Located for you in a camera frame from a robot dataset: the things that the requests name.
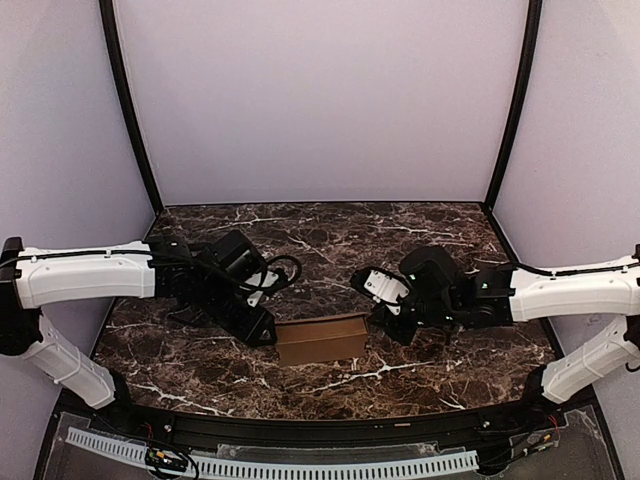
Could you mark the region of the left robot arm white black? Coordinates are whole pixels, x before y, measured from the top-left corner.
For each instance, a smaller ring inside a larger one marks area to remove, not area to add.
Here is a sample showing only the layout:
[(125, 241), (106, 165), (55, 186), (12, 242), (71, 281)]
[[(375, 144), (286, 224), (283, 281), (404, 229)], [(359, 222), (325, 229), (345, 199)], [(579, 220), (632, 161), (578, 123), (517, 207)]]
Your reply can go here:
[(251, 347), (275, 341), (259, 302), (286, 282), (240, 232), (214, 244), (147, 240), (46, 250), (8, 239), (1, 252), (1, 353), (31, 362), (94, 410), (127, 400), (128, 388), (67, 340), (45, 305), (107, 297), (169, 298), (193, 307)]

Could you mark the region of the brown cardboard paper box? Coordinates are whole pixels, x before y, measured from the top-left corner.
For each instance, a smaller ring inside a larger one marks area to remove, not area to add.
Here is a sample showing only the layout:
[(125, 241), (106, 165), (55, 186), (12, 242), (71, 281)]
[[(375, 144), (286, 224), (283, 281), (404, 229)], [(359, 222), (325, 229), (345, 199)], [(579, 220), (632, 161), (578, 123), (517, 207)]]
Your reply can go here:
[(276, 325), (281, 366), (362, 357), (368, 338), (364, 312), (296, 320)]

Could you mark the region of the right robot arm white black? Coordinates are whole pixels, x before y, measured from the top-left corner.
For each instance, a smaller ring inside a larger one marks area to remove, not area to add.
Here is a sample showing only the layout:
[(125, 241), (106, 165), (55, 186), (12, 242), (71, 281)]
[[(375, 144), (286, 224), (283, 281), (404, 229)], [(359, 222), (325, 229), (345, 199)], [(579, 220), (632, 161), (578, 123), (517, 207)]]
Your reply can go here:
[(541, 269), (522, 263), (463, 272), (441, 246), (419, 247), (398, 273), (365, 267), (351, 286), (375, 302), (374, 320), (408, 345), (420, 328), (452, 333), (547, 317), (611, 314), (612, 322), (565, 357), (527, 377), (524, 402), (560, 405), (639, 357), (639, 255)]

